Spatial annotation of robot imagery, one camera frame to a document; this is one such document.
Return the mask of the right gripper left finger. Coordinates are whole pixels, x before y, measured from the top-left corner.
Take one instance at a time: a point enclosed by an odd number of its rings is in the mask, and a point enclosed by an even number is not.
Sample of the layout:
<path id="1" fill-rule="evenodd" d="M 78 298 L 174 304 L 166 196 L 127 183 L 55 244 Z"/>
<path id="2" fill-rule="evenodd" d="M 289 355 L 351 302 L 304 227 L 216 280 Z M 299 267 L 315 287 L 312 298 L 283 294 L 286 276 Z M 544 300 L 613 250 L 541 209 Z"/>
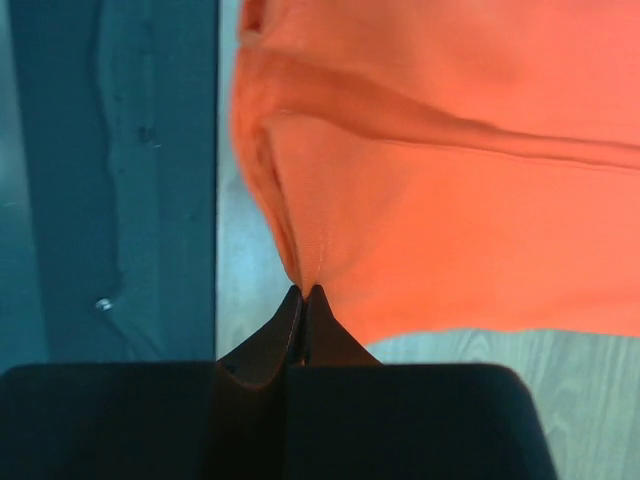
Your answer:
<path id="1" fill-rule="evenodd" d="M 217 361 L 31 364 L 1 377 L 5 479 L 279 479 L 303 300 Z"/>

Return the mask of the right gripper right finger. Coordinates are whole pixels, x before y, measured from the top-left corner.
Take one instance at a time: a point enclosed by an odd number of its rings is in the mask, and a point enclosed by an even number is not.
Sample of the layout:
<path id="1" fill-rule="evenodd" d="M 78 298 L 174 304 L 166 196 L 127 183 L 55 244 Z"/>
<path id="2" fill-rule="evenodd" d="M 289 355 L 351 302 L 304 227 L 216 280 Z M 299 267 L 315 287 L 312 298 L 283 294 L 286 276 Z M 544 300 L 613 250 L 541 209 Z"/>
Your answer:
<path id="1" fill-rule="evenodd" d="M 496 364 L 384 365 L 314 287 L 287 371 L 291 479 L 553 479 L 528 387 Z"/>

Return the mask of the orange t shirt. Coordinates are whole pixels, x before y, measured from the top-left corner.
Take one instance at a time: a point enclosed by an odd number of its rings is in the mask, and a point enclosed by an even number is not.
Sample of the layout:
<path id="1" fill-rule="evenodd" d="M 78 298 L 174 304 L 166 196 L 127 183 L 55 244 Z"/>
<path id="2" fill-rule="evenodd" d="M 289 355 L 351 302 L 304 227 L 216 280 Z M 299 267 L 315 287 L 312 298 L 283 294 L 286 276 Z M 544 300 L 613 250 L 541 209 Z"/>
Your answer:
<path id="1" fill-rule="evenodd" d="M 635 1 L 246 1 L 230 109 L 300 289 L 364 343 L 639 333 Z"/>

